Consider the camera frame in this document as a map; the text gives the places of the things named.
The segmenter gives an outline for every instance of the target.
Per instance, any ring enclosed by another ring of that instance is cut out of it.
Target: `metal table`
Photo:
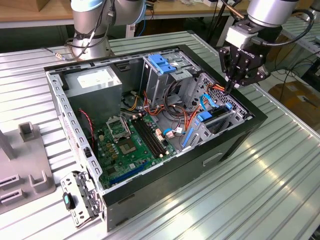
[[[216,51],[187,32],[111,41],[116,54],[176,44],[220,72]],[[64,47],[54,49],[71,57]],[[59,63],[41,49],[0,54],[0,128],[39,125],[57,186],[0,215],[3,239],[307,239],[320,224],[320,136],[253,85],[241,92],[268,119],[232,157],[109,233],[100,219],[77,230],[59,184],[76,161],[43,71]]]
[[[282,34],[289,39],[294,39],[300,35],[308,26],[308,22],[302,20],[299,17],[293,16],[282,25]],[[312,54],[318,53],[320,56],[320,44],[315,41],[316,37],[320,36],[320,22],[314,23],[311,30],[301,39],[296,41],[304,49],[310,51]]]

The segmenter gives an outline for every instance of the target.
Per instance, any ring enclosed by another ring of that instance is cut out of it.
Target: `yellow wire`
[[[128,111],[134,110],[134,109],[136,108],[136,106],[137,106],[137,103],[138,103],[138,96],[135,97],[134,104],[133,104],[132,107],[130,107],[130,108],[128,109]]]

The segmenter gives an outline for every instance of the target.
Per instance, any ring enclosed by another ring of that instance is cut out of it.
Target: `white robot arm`
[[[145,0],[72,0],[75,36],[68,39],[75,59],[88,60],[111,54],[109,26],[140,22]]]

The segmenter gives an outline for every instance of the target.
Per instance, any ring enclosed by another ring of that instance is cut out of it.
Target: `blue wire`
[[[166,135],[170,131],[172,131],[172,129],[171,128],[167,128],[166,130],[163,131],[163,135]]]
[[[206,109],[206,106],[205,106],[204,101],[203,101],[204,97],[208,99],[210,105],[211,105],[213,108],[218,108],[218,107],[219,107],[219,105],[215,104],[215,102],[212,101],[211,97],[210,97],[208,94],[205,93],[205,94],[203,94],[203,95],[200,96],[200,104],[201,104],[201,107],[202,107],[205,111],[206,111],[207,109]]]
[[[146,28],[146,17],[143,18],[143,28],[142,28],[142,31],[140,32],[140,34],[138,35],[138,37],[141,36],[141,34],[144,32],[145,28]]]

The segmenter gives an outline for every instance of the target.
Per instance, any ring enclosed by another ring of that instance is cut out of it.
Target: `expansion slot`
[[[131,176],[141,172],[144,168],[145,168],[145,165],[147,164],[148,162],[146,161],[145,163],[141,164],[140,166],[136,167],[135,169],[132,169],[131,171],[128,171],[127,173],[121,175],[121,176],[118,176],[114,179],[111,179],[110,180],[110,185],[112,184],[116,184],[116,183],[119,183],[127,178],[130,178]]]
[[[161,146],[142,118],[133,119],[131,123],[156,159],[165,154],[166,150]]]

